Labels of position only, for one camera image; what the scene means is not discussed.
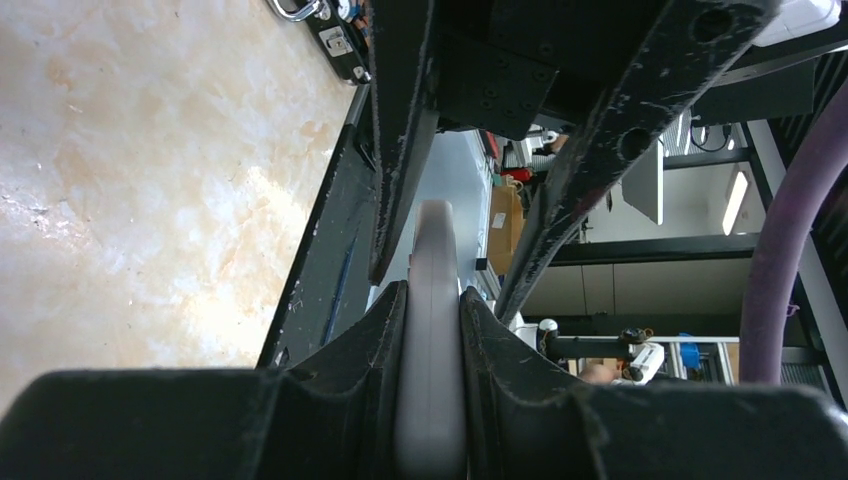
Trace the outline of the white remote control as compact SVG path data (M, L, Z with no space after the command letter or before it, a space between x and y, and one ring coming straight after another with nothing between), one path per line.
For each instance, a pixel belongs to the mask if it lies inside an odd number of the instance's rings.
M394 422L402 479L463 479L467 471L459 278L452 207L418 210Z

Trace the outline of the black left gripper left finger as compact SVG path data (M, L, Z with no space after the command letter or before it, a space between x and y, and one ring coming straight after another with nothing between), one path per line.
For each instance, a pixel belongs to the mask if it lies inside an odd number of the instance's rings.
M5 479L392 479L408 287L298 365L44 375L1 422Z

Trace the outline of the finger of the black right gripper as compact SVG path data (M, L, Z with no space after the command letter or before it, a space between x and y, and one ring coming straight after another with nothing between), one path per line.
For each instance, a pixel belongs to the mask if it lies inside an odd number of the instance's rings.
M438 120L437 1L371 1L374 157L377 167L369 281L384 280L408 218Z
M544 269L586 215L776 16L775 1L631 2L637 36L622 43L588 117L557 154L536 193L496 316L510 323Z

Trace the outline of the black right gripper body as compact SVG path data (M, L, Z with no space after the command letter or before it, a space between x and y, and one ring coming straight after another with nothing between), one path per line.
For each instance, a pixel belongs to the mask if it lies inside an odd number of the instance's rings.
M442 131L508 139L583 123L633 62L662 1L444 1Z

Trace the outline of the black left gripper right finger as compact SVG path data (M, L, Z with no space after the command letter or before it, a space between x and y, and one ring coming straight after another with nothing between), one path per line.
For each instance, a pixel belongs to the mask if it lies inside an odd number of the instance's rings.
M473 479L843 479L847 416L806 387L597 386L459 301Z

